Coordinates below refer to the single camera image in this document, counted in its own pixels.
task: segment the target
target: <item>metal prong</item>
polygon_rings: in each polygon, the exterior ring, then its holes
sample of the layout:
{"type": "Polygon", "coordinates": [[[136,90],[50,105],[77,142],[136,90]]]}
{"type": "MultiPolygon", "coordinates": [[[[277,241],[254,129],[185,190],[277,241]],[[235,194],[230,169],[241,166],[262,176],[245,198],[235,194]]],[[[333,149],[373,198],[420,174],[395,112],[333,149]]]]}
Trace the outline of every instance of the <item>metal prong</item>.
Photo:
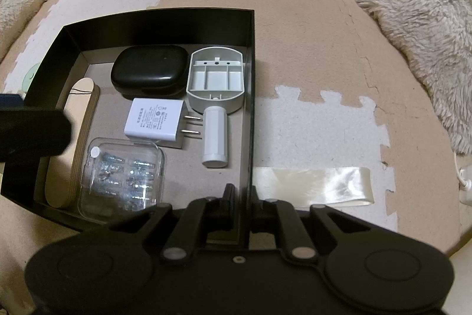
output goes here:
{"type": "Polygon", "coordinates": [[[185,133],[185,134],[194,134],[194,135],[200,135],[200,131],[192,131],[192,130],[180,130],[180,132],[185,133]]]}
{"type": "Polygon", "coordinates": [[[201,120],[200,117],[191,117],[190,115],[184,116],[185,119],[195,119],[195,120],[201,120]]]}

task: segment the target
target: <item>shaggy pillow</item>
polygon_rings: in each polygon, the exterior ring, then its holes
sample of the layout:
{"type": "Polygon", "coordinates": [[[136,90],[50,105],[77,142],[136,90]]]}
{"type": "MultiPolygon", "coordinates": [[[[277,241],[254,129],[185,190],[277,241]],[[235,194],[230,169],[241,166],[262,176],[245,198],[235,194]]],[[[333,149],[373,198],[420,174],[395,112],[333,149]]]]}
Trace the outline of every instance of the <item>shaggy pillow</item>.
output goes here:
{"type": "Polygon", "coordinates": [[[0,0],[0,63],[45,0],[0,0]]]}
{"type": "Polygon", "coordinates": [[[472,153],[472,0],[356,0],[423,83],[452,148],[472,153]]]}

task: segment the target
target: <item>charger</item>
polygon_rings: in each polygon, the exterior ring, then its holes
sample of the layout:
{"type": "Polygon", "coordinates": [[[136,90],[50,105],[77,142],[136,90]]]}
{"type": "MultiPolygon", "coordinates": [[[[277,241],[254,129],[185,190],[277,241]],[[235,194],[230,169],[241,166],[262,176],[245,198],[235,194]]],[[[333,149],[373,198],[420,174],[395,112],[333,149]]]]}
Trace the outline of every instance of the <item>charger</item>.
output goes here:
{"type": "Polygon", "coordinates": [[[163,147],[182,148],[185,134],[200,135],[185,129],[186,119],[201,120],[188,115],[184,100],[134,98],[124,134],[130,139],[151,139],[163,147]]]}

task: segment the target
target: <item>floor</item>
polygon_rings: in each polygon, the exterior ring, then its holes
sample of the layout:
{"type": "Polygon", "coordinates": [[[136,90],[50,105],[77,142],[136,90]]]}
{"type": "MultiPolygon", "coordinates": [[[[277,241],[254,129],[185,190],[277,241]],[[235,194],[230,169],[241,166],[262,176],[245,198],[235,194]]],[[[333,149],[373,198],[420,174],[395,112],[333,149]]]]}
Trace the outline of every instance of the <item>floor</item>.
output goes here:
{"type": "MultiPolygon", "coordinates": [[[[403,56],[354,0],[49,0],[0,64],[0,90],[21,92],[63,24],[153,7],[255,10],[256,105],[286,112],[274,124],[256,115],[255,166],[369,167],[376,203],[355,215],[442,251],[459,242],[459,211],[472,215],[459,210],[448,136],[403,56]],[[289,119],[297,108],[302,123],[289,119]]],[[[4,199],[0,221],[5,262],[15,266],[8,276],[24,298],[25,261],[71,232],[4,199]]]]}

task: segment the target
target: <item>clear plastic case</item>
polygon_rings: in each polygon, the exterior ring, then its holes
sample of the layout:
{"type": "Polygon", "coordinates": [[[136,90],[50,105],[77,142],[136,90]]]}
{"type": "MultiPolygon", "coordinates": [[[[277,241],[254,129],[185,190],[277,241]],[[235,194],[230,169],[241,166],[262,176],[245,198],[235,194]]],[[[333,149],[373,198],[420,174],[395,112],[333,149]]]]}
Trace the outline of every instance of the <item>clear plastic case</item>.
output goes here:
{"type": "Polygon", "coordinates": [[[164,153],[154,143],[95,138],[87,149],[79,212],[108,222],[160,202],[164,153]]]}

